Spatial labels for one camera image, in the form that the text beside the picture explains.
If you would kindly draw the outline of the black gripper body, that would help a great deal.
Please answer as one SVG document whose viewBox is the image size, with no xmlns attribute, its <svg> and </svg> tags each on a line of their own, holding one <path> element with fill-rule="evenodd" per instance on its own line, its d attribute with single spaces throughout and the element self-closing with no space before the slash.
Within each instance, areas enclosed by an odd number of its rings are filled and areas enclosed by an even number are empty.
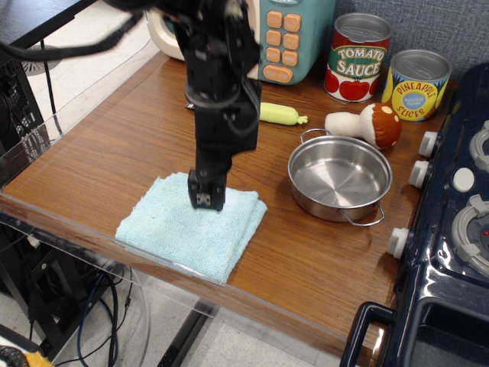
<svg viewBox="0 0 489 367">
<path fill-rule="evenodd" d="M 196 135 L 196 167 L 189 173 L 189 186 L 222 183 L 233 156 L 257 146 L 261 84 L 242 80 L 224 99 L 211 99 L 186 82 L 185 94 L 194 104 Z"/>
</svg>

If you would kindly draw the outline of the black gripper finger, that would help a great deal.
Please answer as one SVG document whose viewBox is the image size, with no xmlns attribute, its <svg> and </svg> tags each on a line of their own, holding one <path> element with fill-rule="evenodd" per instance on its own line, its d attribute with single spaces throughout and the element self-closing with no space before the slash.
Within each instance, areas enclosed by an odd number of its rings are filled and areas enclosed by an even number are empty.
<svg viewBox="0 0 489 367">
<path fill-rule="evenodd" d="M 222 211 L 225 204 L 226 180 L 217 180 L 204 186 L 204 208 Z"/>
<path fill-rule="evenodd" d="M 201 204 L 201 199 L 200 199 L 201 190 L 200 190 L 200 183 L 197 179 L 197 175 L 195 171 L 189 172 L 187 186 L 188 186 L 189 198 L 192 207 L 194 209 L 199 208 Z"/>
</svg>

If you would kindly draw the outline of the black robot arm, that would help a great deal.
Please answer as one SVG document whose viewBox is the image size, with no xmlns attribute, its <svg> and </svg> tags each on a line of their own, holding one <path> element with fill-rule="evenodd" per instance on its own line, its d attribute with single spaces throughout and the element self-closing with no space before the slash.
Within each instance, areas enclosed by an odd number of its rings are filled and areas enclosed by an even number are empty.
<svg viewBox="0 0 489 367">
<path fill-rule="evenodd" d="M 222 210 L 232 158 L 257 146 L 261 85 L 248 77 L 259 64 L 244 1 L 112 1 L 124 11 L 160 11 L 173 25 L 194 105 L 196 166 L 188 176 L 194 208 Z"/>
</svg>

